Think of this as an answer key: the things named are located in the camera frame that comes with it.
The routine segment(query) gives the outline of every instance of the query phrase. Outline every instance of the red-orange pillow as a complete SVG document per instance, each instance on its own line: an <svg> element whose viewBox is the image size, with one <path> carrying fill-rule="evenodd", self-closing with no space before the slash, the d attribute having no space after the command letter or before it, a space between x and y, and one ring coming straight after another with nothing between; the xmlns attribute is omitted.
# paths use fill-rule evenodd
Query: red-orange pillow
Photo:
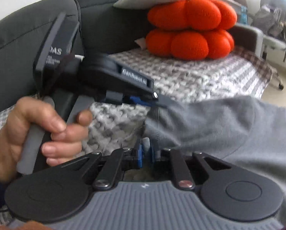
<svg viewBox="0 0 286 230"><path fill-rule="evenodd" d="M153 7L147 14L149 22L164 30L182 30L189 27L185 6L186 0Z"/></svg>
<svg viewBox="0 0 286 230"><path fill-rule="evenodd" d="M187 0L185 10L188 22L195 30L212 30L221 22L221 12L210 0Z"/></svg>
<svg viewBox="0 0 286 230"><path fill-rule="evenodd" d="M209 53L211 59L219 59L230 53L231 46L229 40L223 34L214 31L202 32L202 35L208 42Z"/></svg>
<svg viewBox="0 0 286 230"><path fill-rule="evenodd" d="M156 56L171 56L171 42L177 32L162 31L154 29L146 36L146 47L148 51Z"/></svg>
<svg viewBox="0 0 286 230"><path fill-rule="evenodd" d="M171 54L183 60L202 60L209 52L206 39L197 32L184 31L173 38Z"/></svg>
<svg viewBox="0 0 286 230"><path fill-rule="evenodd" d="M224 29L218 29L217 32L224 35L228 39L229 44L230 44L230 51L232 51L235 48L235 41L234 41L233 37L231 36L231 34L228 33Z"/></svg>
<svg viewBox="0 0 286 230"><path fill-rule="evenodd" d="M212 1L220 10L222 19L217 27L218 29L230 29L232 28L237 22L237 13L235 10L227 3L220 1L220 0L210 0Z"/></svg>

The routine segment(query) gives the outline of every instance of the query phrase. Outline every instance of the gray ribbed panel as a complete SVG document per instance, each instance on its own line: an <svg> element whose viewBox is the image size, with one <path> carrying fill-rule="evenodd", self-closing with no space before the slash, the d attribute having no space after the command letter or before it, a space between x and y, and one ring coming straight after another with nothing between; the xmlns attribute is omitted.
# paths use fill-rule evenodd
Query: gray ribbed panel
<svg viewBox="0 0 286 230"><path fill-rule="evenodd" d="M14 221L11 228L22 223ZM279 230L275 219L237 223L209 211L193 192L176 189L170 181L120 182L96 193L89 205L56 230Z"/></svg>

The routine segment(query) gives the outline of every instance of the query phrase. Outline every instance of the sofa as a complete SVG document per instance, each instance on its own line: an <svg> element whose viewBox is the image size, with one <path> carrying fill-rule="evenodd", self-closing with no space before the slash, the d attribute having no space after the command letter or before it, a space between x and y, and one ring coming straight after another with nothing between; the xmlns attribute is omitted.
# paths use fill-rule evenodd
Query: sofa
<svg viewBox="0 0 286 230"><path fill-rule="evenodd" d="M136 39L153 29L146 10L113 7L117 0L42 0L0 21L0 112L23 96L36 92L32 63L57 15L64 11L80 29L73 49L77 54L112 54L138 47ZM263 33L241 24L229 31L236 45L259 56Z"/></svg>

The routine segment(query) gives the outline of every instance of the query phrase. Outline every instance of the gray shirt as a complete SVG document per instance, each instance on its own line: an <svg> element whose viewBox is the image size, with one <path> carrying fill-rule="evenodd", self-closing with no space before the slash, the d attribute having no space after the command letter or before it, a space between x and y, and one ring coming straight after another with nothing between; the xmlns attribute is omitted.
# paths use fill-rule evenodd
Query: gray shirt
<svg viewBox="0 0 286 230"><path fill-rule="evenodd" d="M144 136L155 148L201 151L275 181L284 192L278 219L286 225L286 108L249 96L152 108Z"/></svg>

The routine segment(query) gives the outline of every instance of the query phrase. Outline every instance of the tile floor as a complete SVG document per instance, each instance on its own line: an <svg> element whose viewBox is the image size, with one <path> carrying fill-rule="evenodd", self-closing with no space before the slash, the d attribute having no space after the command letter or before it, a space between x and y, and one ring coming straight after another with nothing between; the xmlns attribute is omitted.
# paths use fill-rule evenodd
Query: tile floor
<svg viewBox="0 0 286 230"><path fill-rule="evenodd" d="M276 83L275 79L272 79L261 99L271 104L286 107L286 69L276 65L273 66L277 68L278 73L283 80L284 89L279 91L277 89L278 83Z"/></svg>

